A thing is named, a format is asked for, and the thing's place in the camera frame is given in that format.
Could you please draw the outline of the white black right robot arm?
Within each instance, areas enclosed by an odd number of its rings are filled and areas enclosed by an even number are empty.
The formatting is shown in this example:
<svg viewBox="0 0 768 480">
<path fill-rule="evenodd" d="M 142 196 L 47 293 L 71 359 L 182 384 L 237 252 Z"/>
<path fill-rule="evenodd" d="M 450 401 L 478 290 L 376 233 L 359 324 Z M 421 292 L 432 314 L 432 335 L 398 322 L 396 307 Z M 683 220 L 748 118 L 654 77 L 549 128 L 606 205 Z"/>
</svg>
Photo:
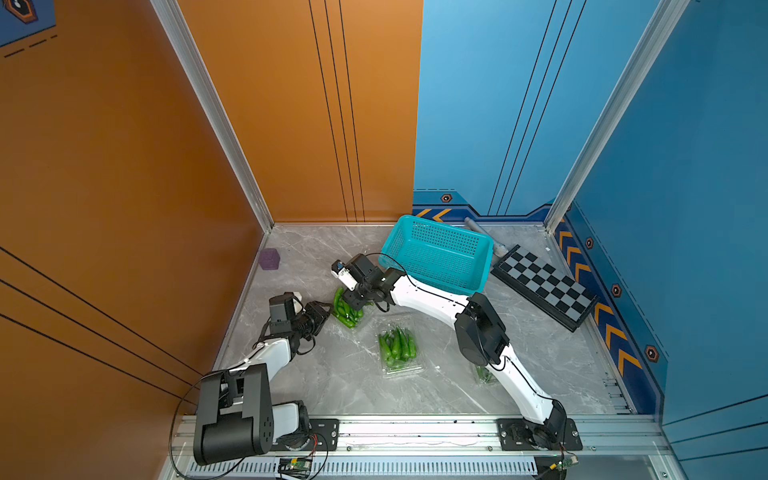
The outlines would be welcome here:
<svg viewBox="0 0 768 480">
<path fill-rule="evenodd" d="M 345 286 L 343 299 L 355 308 L 384 302 L 421 312 L 451 327 L 464 358 L 489 370 L 517 404 L 526 442 L 541 450 L 564 445 L 568 416 L 563 404 L 546 393 L 521 364 L 506 326 L 484 294 L 452 294 L 417 281 L 403 270 L 383 270 L 364 254 L 346 263 L 335 261 L 331 271 Z"/>
</svg>

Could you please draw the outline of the teal plastic mesh basket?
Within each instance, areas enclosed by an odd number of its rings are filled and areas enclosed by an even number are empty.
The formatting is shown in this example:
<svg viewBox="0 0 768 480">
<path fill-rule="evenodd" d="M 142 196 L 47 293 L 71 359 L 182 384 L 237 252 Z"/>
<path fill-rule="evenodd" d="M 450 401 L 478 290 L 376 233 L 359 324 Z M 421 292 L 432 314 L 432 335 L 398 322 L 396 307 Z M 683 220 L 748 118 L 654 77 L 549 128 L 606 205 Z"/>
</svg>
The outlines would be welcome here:
<svg viewBox="0 0 768 480">
<path fill-rule="evenodd" d="M 493 244 L 460 227 L 406 215 L 390 232 L 378 261 L 452 294 L 481 293 L 490 274 Z"/>
</svg>

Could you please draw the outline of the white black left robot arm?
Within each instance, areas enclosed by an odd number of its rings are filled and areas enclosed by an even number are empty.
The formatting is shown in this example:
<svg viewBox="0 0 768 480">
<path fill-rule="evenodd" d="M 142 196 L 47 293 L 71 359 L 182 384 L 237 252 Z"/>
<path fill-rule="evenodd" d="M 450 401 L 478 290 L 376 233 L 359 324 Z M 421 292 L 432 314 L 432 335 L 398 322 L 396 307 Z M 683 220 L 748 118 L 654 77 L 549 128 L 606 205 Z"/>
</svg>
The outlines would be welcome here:
<svg viewBox="0 0 768 480">
<path fill-rule="evenodd" d="M 193 456 L 210 465 L 268 453 L 273 446 L 300 449 L 313 442 L 307 407 L 301 400 L 275 404 L 271 381 L 316 337 L 331 314 L 327 302 L 302 303 L 292 293 L 270 300 L 270 316 L 252 346 L 235 365 L 204 375 L 196 410 Z"/>
</svg>

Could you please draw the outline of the clear plastic pepper container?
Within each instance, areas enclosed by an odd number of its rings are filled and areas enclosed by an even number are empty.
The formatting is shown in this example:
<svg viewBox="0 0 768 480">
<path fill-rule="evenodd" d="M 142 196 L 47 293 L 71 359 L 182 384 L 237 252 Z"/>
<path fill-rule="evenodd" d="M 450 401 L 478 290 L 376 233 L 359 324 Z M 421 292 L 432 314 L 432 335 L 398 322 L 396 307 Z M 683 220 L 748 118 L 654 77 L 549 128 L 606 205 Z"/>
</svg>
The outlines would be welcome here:
<svg viewBox="0 0 768 480">
<path fill-rule="evenodd" d="M 364 317 L 363 309 L 354 309 L 344 299 L 345 289 L 340 287 L 336 290 L 332 302 L 332 315 L 349 329 L 356 328 Z"/>
</svg>

